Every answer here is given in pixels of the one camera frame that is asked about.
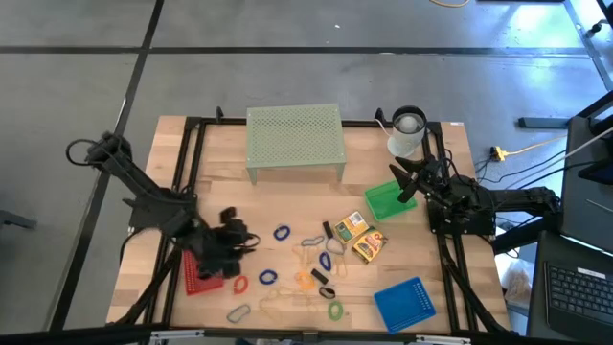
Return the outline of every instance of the yellow cable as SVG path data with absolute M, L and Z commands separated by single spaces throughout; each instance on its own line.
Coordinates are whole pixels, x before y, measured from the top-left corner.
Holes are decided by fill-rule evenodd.
M 555 140 L 559 140 L 559 139 L 562 139 L 562 138 L 566 138 L 566 135 L 558 136 L 558 137 L 556 137 L 556 138 L 554 138 L 554 139 L 545 140 L 544 142 L 540 142 L 540 143 L 537 143 L 537 144 L 534 144 L 534 145 L 530 145 L 530 146 L 528 146 L 527 148 L 524 148 L 524 149 L 520 149 L 520 150 L 513 151 L 513 152 L 507 152 L 507 155 L 519 154 L 519 153 L 523 153 L 523 152 L 525 152 L 525 151 L 527 151 L 527 150 L 536 149 L 536 148 L 538 148 L 538 147 L 541 147 L 541 146 L 543 146 L 543 145 L 546 145 L 546 144 L 552 143 L 552 142 L 554 142 Z
M 465 0 L 462 4 L 446 4 L 446 3 L 439 2 L 437 0 L 430 0 L 430 2 L 431 3 L 435 3 L 435 4 L 439 5 L 439 6 L 443 6 L 443 7 L 447 7 L 447 8 L 452 8 L 452 9 L 457 9 L 457 8 L 460 8 L 460 7 L 464 6 L 464 5 L 466 5 L 467 3 L 469 3 L 470 0 Z

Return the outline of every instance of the orange clip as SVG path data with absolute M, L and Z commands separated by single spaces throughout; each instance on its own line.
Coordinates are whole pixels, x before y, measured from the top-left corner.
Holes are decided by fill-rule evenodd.
M 242 283 L 242 287 L 238 288 L 238 284 L 240 282 L 243 282 Z M 234 294 L 241 294 L 241 293 L 243 293 L 244 291 L 247 290 L 247 287 L 249 287 L 249 280 L 247 279 L 247 277 L 245 277 L 245 276 L 238 276 L 238 278 L 235 279 L 235 281 L 234 281 Z
M 306 272 L 298 272 L 294 276 L 296 283 L 300 286 L 301 289 L 312 289 L 315 288 L 315 280 L 313 277 Z

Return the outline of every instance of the yellow box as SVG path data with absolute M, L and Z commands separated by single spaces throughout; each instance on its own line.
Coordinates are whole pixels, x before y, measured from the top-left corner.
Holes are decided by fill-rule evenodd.
M 347 244 L 347 242 L 353 240 L 355 237 L 368 230 L 368 228 L 369 226 L 366 223 L 366 220 L 364 220 L 362 215 L 360 215 L 360 213 L 357 211 L 353 212 L 348 217 L 343 218 L 343 220 L 334 225 L 336 235 L 338 235 L 338 238 L 344 244 Z
M 383 249 L 387 238 L 380 231 L 371 228 L 352 247 L 352 252 L 362 259 L 364 264 L 371 262 Z

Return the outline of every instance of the laptop keyboard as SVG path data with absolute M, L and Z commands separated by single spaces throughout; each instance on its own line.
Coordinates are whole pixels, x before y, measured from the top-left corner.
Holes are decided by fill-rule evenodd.
M 613 281 L 600 273 L 580 271 L 547 264 L 549 307 L 613 325 Z

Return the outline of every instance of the red pegboard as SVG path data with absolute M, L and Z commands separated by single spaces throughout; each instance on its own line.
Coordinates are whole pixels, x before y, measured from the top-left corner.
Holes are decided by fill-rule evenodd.
M 183 251 L 183 267 L 185 273 L 185 291 L 188 296 L 223 287 L 223 277 L 221 273 L 209 279 L 202 280 L 198 278 L 198 263 L 189 250 Z

